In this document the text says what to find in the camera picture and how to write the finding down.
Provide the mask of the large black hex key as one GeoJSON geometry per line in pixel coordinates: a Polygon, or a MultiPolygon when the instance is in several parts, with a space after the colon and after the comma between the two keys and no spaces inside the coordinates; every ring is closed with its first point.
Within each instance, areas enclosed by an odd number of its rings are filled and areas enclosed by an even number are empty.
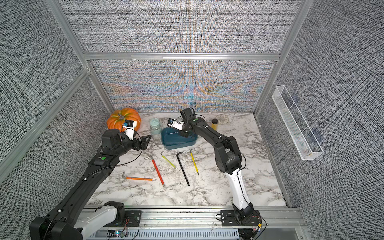
{"type": "Polygon", "coordinates": [[[185,170],[184,170],[184,167],[183,167],[183,165],[182,165],[181,158],[180,158],[180,155],[181,155],[182,153],[183,153],[183,152],[178,152],[178,153],[177,153],[177,160],[178,160],[178,163],[179,163],[180,168],[181,168],[181,170],[182,170],[182,173],[183,173],[183,175],[184,175],[184,178],[185,178],[185,180],[186,180],[187,186],[189,187],[189,186],[190,186],[190,182],[189,182],[189,180],[188,180],[188,177],[187,177],[187,175],[186,175],[186,172],[185,172],[185,170]]]}

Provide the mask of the lime green hex key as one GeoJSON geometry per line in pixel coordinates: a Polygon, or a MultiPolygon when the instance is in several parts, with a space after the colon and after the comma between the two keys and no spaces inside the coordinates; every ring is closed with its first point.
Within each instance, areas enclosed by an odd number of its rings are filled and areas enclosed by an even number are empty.
{"type": "Polygon", "coordinates": [[[164,150],[160,153],[162,158],[167,162],[169,163],[174,169],[177,169],[177,167],[164,155],[164,150]]]}

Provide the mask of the red handled hex key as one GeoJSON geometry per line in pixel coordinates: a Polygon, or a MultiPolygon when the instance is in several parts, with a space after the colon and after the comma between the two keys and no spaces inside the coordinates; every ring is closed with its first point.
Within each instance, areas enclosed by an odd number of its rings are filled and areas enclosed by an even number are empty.
{"type": "Polygon", "coordinates": [[[163,180],[163,178],[162,178],[162,175],[161,175],[161,173],[160,173],[160,170],[159,170],[159,168],[158,168],[158,166],[157,166],[157,164],[156,164],[154,158],[153,158],[152,156],[148,156],[148,157],[145,157],[145,160],[151,160],[151,161],[152,161],[152,163],[153,163],[153,165],[154,165],[154,168],[155,168],[155,170],[156,170],[156,172],[157,172],[157,175],[158,175],[158,177],[159,177],[159,179],[160,179],[160,181],[161,181],[161,184],[162,184],[162,186],[165,188],[165,187],[166,187],[166,186],[165,186],[165,182],[164,182],[164,180],[163,180]]]}

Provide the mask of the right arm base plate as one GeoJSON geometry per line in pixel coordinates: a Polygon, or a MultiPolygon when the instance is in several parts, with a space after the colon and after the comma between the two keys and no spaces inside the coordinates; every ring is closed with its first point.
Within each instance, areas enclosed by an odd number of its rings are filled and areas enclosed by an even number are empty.
{"type": "Polygon", "coordinates": [[[257,227],[263,222],[258,211],[240,214],[235,210],[221,210],[218,219],[224,227],[257,227]]]}

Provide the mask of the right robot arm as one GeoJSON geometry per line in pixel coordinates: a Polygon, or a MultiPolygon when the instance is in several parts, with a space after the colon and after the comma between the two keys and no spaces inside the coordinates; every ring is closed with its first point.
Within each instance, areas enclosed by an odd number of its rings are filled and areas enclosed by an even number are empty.
{"type": "Polygon", "coordinates": [[[207,124],[204,118],[197,117],[192,108],[184,109],[180,113],[182,121],[177,125],[171,123],[168,125],[185,135],[198,135],[211,144],[214,148],[216,165],[230,183],[235,219],[240,224],[246,223],[255,215],[255,209],[247,195],[243,181],[243,156],[236,139],[217,132],[207,124]]]}

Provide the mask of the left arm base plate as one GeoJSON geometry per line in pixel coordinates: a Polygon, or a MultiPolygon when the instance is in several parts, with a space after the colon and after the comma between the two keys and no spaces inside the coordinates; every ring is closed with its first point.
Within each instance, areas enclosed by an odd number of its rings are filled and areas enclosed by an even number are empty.
{"type": "Polygon", "coordinates": [[[138,227],[142,218],[142,211],[125,211],[125,216],[121,220],[115,220],[105,227],[138,227]]]}

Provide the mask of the yellow handled hex key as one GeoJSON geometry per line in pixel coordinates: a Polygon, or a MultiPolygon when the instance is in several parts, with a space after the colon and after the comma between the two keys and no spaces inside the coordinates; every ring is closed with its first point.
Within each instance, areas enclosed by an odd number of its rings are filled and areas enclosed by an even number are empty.
{"type": "Polygon", "coordinates": [[[198,167],[197,167],[197,164],[196,164],[196,161],[195,161],[195,158],[194,158],[194,154],[193,154],[193,151],[192,151],[192,150],[190,150],[190,155],[191,155],[191,158],[192,158],[192,160],[193,160],[193,164],[194,164],[196,173],[197,173],[198,175],[200,175],[199,170],[198,170],[198,167]]]}

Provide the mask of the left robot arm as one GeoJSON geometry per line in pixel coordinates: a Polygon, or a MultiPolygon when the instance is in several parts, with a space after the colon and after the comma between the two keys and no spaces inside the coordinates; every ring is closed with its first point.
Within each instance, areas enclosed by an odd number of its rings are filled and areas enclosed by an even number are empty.
{"type": "Polygon", "coordinates": [[[117,129],[106,130],[102,145],[88,163],[82,177],[70,192],[45,217],[36,217],[30,224],[32,240],[82,240],[85,228],[75,227],[84,206],[99,185],[130,150],[146,150],[152,136],[130,139],[117,129]]]}

